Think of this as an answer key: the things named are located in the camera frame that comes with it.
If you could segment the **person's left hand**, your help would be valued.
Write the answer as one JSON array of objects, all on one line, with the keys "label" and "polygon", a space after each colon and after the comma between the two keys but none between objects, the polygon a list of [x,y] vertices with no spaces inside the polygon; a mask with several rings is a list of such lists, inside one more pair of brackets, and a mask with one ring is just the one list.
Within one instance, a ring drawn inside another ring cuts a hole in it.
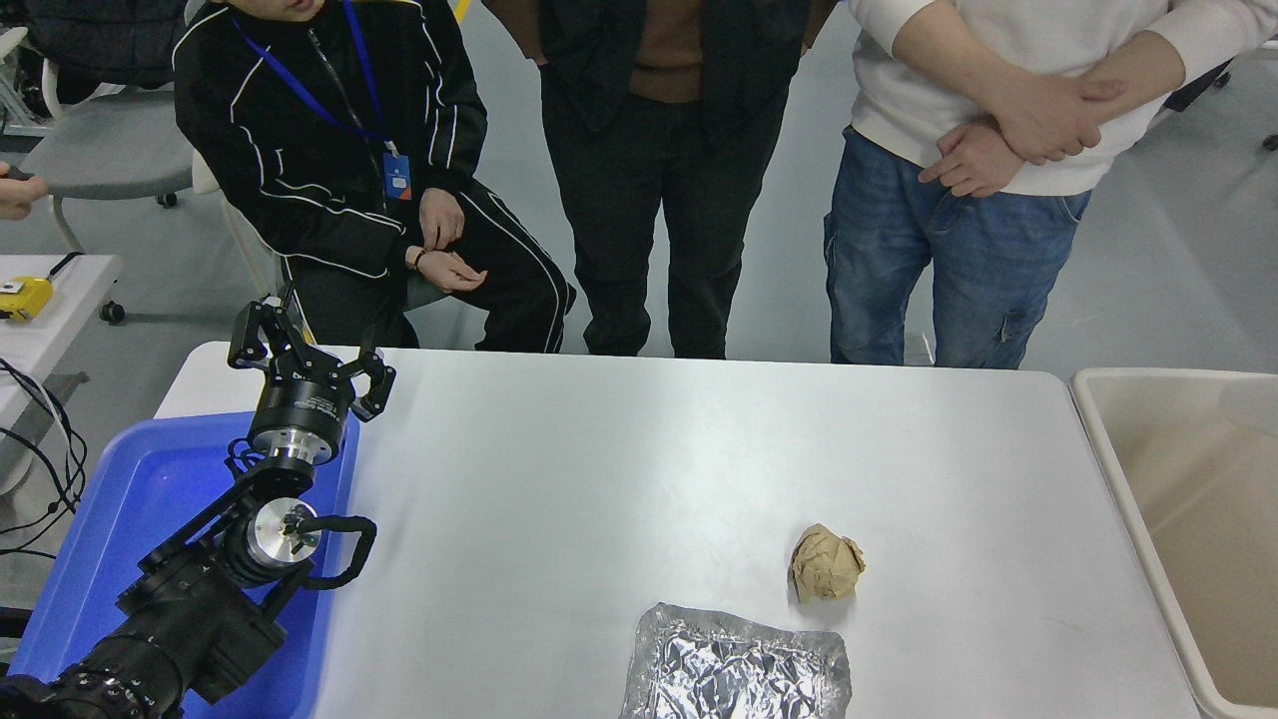
[{"label": "person's left hand", "polygon": [[446,252],[463,236],[465,215],[451,192],[428,188],[418,206],[420,245],[428,252]]},{"label": "person's left hand", "polygon": [[1010,148],[994,117],[955,126],[935,142],[941,160],[921,169],[918,181],[941,183],[950,195],[987,199],[1013,181],[1026,160]]}]

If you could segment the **person's right hand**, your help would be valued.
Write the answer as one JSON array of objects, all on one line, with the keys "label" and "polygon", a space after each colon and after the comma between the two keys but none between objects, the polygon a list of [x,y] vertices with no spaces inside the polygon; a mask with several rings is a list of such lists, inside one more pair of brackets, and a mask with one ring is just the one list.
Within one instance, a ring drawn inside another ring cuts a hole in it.
[{"label": "person's right hand", "polygon": [[1048,163],[1081,155],[1102,140],[1097,111],[1118,100],[1122,79],[1034,77],[1019,73],[996,87],[984,107],[1020,160]]},{"label": "person's right hand", "polygon": [[472,292],[478,290],[488,272],[479,272],[466,264],[456,252],[431,252],[419,249],[406,268],[420,275],[431,286],[442,292]]}]

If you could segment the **person's hand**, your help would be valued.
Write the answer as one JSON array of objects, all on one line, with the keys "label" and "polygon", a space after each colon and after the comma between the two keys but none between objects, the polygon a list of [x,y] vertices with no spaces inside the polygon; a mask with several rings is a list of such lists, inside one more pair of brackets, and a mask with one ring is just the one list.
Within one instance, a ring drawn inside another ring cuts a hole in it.
[{"label": "person's hand", "polygon": [[32,206],[49,195],[49,186],[42,178],[31,176],[20,169],[1,161],[1,218],[5,222],[18,222],[31,215]]}]

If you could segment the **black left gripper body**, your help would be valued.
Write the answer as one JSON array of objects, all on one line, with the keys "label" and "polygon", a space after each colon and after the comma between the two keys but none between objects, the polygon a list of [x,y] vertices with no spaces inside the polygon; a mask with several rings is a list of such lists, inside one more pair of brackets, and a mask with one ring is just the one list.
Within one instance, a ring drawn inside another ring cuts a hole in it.
[{"label": "black left gripper body", "polygon": [[314,378],[279,373],[270,367],[265,372],[265,388],[253,414],[253,435],[299,429],[320,438],[343,438],[348,410],[354,401],[351,381],[328,381],[322,374]]}]

